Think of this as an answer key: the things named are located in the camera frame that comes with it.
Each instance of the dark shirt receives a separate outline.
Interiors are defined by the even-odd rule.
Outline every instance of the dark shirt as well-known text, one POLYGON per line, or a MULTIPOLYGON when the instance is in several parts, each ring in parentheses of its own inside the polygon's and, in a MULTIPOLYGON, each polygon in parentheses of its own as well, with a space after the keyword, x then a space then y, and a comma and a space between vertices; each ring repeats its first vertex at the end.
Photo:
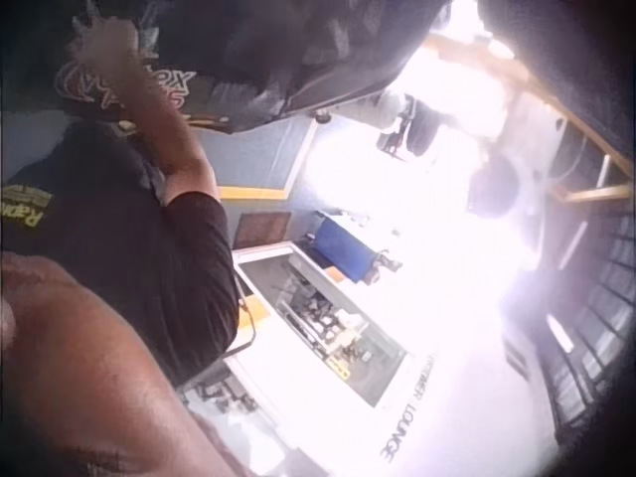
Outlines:
POLYGON ((2 189, 2 247, 65 268, 132 325, 173 386, 217 359, 238 328, 223 207, 190 192, 162 206, 143 159, 75 127, 2 189))

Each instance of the skin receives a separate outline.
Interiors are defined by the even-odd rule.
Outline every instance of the skin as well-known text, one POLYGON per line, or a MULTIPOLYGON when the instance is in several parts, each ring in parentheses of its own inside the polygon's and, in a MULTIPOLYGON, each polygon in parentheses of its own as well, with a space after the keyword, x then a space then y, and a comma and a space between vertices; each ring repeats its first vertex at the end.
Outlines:
POLYGON ((196 134, 143 68, 134 25, 117 18, 102 19, 88 2, 91 25, 74 25, 76 59, 102 76, 153 152, 166 177, 164 203, 186 192, 202 192, 219 199, 210 162, 196 134))
POLYGON ((236 475, 97 295, 46 258, 6 252, 2 283, 3 332, 15 319, 13 338, 3 333, 4 390, 56 448, 117 453, 135 475, 236 475))

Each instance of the white wall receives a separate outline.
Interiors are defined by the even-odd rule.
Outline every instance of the white wall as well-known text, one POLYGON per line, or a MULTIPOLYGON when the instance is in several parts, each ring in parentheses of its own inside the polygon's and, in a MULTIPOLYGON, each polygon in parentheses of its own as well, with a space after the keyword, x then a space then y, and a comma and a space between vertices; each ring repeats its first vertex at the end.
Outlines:
POLYGON ((550 404, 532 346, 507 331, 528 360, 528 383, 506 363, 498 323, 472 318, 442 346, 393 475, 536 475, 555 454, 550 404))

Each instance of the man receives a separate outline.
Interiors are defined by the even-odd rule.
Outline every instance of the man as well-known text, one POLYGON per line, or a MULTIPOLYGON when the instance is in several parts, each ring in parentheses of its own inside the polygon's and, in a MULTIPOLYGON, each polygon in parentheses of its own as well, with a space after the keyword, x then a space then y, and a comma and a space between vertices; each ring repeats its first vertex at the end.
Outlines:
POLYGON ((132 23, 75 20, 78 61, 102 76, 165 181, 102 127, 76 126, 3 187, 2 246, 61 265, 124 317, 173 386, 209 365, 238 327, 227 221, 195 134, 144 70, 132 23))
POLYGON ((3 476, 253 475, 132 328, 59 265, 4 252, 0 311, 3 476))

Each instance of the hand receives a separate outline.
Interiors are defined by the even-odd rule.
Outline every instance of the hand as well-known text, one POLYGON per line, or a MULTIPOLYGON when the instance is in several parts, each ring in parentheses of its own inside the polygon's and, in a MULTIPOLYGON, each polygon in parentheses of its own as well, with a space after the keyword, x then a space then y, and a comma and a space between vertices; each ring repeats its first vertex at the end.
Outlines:
POLYGON ((72 43, 75 59, 99 75, 112 78, 125 61, 138 56, 138 35, 132 22, 118 18, 103 19, 92 0, 86 0, 90 25, 77 17, 73 25, 78 37, 72 43))

